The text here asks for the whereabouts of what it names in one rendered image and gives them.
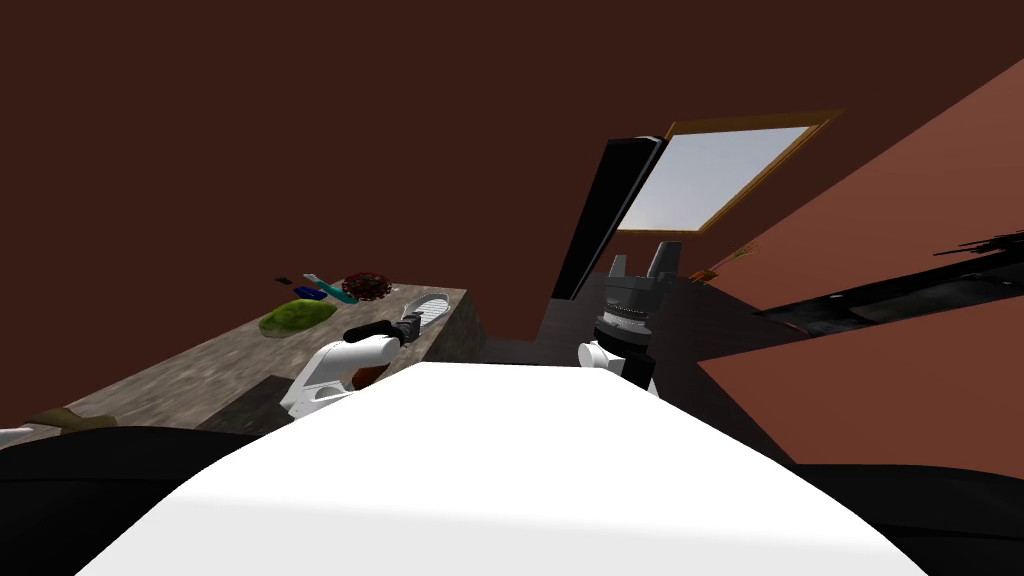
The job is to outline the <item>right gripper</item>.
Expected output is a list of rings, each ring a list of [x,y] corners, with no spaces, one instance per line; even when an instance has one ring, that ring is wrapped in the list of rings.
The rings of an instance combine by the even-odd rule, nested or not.
[[[682,243],[664,241],[651,259],[647,277],[626,276],[627,256],[615,255],[604,281],[607,305],[618,308],[656,308],[667,292],[667,278],[675,278],[679,268]]]

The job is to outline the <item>white oval dish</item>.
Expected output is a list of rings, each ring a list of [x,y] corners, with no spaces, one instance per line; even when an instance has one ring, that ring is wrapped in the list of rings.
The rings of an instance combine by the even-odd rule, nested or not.
[[[408,303],[403,310],[402,319],[416,316],[419,318],[420,328],[425,329],[446,315],[450,310],[449,294],[428,293]]]

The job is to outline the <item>dark red round object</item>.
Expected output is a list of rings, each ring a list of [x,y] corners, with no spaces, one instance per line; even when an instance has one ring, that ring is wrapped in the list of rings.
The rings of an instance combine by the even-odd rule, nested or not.
[[[382,274],[361,272],[349,275],[342,281],[341,290],[357,301],[375,301],[389,295],[393,286]]]

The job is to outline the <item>black door leaf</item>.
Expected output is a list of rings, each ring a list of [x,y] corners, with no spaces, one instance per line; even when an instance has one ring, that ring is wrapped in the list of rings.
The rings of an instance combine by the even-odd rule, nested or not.
[[[553,299],[577,297],[667,145],[665,138],[649,136],[606,142],[551,294]]]

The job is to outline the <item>teal long object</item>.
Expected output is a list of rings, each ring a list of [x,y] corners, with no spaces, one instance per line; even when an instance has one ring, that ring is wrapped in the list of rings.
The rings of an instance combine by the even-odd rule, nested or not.
[[[311,281],[312,283],[314,283],[317,287],[319,287],[322,289],[322,291],[324,291],[325,293],[327,293],[328,295],[332,296],[333,298],[339,300],[342,303],[356,304],[356,303],[358,303],[360,301],[358,298],[352,297],[351,295],[349,295],[348,293],[346,293],[344,290],[342,290],[340,288],[337,288],[337,287],[333,286],[332,284],[328,284],[328,283],[324,282],[323,280],[321,280],[314,274],[304,274],[304,277],[306,279],[308,279],[309,281]]]

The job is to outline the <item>gold framed window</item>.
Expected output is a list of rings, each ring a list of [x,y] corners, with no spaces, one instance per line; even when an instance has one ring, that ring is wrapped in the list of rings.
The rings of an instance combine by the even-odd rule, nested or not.
[[[617,230],[707,231],[842,114],[833,109],[673,122]]]

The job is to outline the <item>green leafy vegetable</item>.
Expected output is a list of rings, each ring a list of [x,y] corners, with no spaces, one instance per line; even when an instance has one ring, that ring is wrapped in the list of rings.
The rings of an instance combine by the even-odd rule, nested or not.
[[[337,306],[327,301],[297,299],[265,315],[258,330],[267,338],[288,338],[326,322],[336,312]]]

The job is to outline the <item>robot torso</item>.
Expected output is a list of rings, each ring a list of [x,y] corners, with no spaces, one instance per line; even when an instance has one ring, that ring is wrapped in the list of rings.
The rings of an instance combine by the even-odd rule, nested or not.
[[[611,372],[416,364],[172,491],[77,576],[925,576]]]

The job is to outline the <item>olive flat object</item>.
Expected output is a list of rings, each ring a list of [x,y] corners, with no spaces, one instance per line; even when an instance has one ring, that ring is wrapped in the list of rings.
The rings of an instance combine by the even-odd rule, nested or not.
[[[67,407],[36,413],[30,416],[26,422],[31,425],[58,428],[60,435],[116,427],[118,425],[114,416],[99,415],[83,417]]]

